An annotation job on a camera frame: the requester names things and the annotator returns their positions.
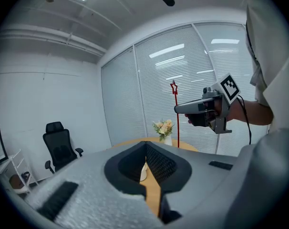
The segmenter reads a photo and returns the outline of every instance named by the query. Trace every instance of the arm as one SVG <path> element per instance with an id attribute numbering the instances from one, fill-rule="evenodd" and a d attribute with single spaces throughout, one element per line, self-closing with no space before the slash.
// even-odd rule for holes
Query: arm
<path id="1" fill-rule="evenodd" d="M 269 125 L 273 120 L 273 112 L 269 107 L 259 104 L 257 101 L 244 101 L 245 108 L 248 115 L 248 121 L 253 125 Z M 227 121 L 236 119 L 246 122 L 241 105 L 238 100 L 235 100 L 231 105 L 230 113 L 227 117 Z"/>

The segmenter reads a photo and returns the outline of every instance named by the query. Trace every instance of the person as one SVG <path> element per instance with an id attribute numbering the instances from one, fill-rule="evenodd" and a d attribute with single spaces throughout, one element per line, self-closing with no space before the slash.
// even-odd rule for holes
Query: person
<path id="1" fill-rule="evenodd" d="M 283 77 L 289 76 L 289 26 L 272 0 L 248 0 L 246 30 L 247 47 L 254 69 L 250 83 L 256 87 L 256 101 L 245 101 L 249 123 L 272 124 L 271 131 L 289 127 L 289 113 L 283 113 L 286 111 L 283 103 L 289 101 L 289 93 L 278 94 L 278 89 L 287 84 L 283 82 Z M 215 109 L 221 111 L 220 102 L 215 102 Z M 246 122 L 237 100 L 231 105 L 227 116 L 227 121 L 233 119 Z"/>

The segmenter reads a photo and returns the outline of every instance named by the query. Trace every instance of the red star-topped pole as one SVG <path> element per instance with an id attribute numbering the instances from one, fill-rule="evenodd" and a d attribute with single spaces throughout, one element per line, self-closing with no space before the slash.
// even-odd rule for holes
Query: red star-topped pole
<path id="1" fill-rule="evenodd" d="M 172 94 L 174 94 L 174 96 L 175 96 L 175 104 L 177 105 L 177 97 L 176 97 L 176 95 L 178 95 L 177 85 L 175 84 L 174 80 L 172 81 L 172 84 L 170 84 L 170 85 L 172 87 Z M 177 115 L 177 147 L 179 148 L 179 119 L 178 119 L 178 114 L 176 114 L 176 115 Z"/>

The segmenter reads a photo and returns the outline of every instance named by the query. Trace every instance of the ceiling pipe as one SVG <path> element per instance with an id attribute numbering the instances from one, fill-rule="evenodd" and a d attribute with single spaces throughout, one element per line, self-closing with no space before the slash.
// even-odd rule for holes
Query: ceiling pipe
<path id="1" fill-rule="evenodd" d="M 96 10 L 93 10 L 93 9 L 91 9 L 90 7 L 87 7 L 86 5 L 84 5 L 84 4 L 80 3 L 80 2 L 74 1 L 74 0 L 67 0 L 67 1 L 72 2 L 72 3 L 75 3 L 75 4 L 78 4 L 79 6 L 82 6 L 82 7 L 86 8 L 86 9 L 90 10 L 91 12 L 93 12 L 93 13 L 101 16 L 102 18 L 104 18 L 105 20 L 107 20 L 107 21 L 110 22 L 112 25 L 114 25 L 115 27 L 117 27 L 119 30 L 122 31 L 122 29 L 121 29 L 115 22 L 111 21 L 109 18 L 105 17 L 104 15 L 102 15 L 102 14 L 99 13 L 99 12 L 97 12 Z"/>
<path id="2" fill-rule="evenodd" d="M 0 39 L 28 39 L 68 45 L 102 57 L 107 50 L 72 34 L 50 28 L 11 24 L 0 28 Z"/>
<path id="3" fill-rule="evenodd" d="M 36 8 L 30 8 L 30 7 L 16 7 L 15 9 L 25 9 L 25 10 L 34 10 L 34 11 L 39 11 L 39 12 L 44 12 L 44 13 L 49 13 L 49 14 L 52 14 L 52 15 L 55 15 L 55 16 L 58 16 L 58 17 L 62 17 L 64 19 L 67 19 L 67 20 L 70 20 L 70 21 L 73 21 L 79 25 L 82 25 L 98 34 L 100 34 L 101 36 L 103 37 L 107 37 L 106 34 L 104 34 L 103 32 L 101 32 L 100 30 L 98 30 L 97 28 L 95 27 L 92 27 L 90 25 L 87 25 L 81 21 L 79 21 L 78 19 L 75 19 L 73 17 L 70 17 L 70 16 L 67 16 L 67 15 L 63 15 L 63 14 L 60 14 L 60 13 L 56 13 L 56 12 L 53 12 L 53 11 L 49 11 L 49 10 L 43 10 L 43 9 L 36 9 Z"/>

